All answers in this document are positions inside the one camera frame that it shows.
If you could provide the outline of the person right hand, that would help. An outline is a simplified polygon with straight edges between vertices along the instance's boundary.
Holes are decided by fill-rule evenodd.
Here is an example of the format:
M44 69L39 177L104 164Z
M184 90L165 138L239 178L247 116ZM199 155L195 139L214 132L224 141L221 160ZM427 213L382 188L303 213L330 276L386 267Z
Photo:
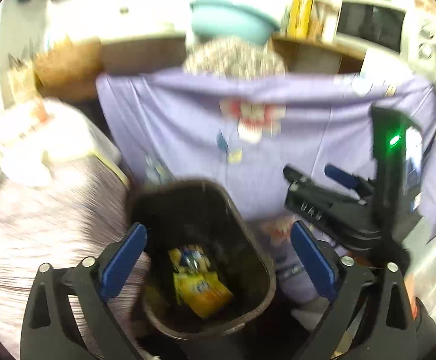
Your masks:
M411 305L411 314L413 319L416 320L419 314L419 308L417 306L417 297L415 296L414 275L407 275L404 284Z

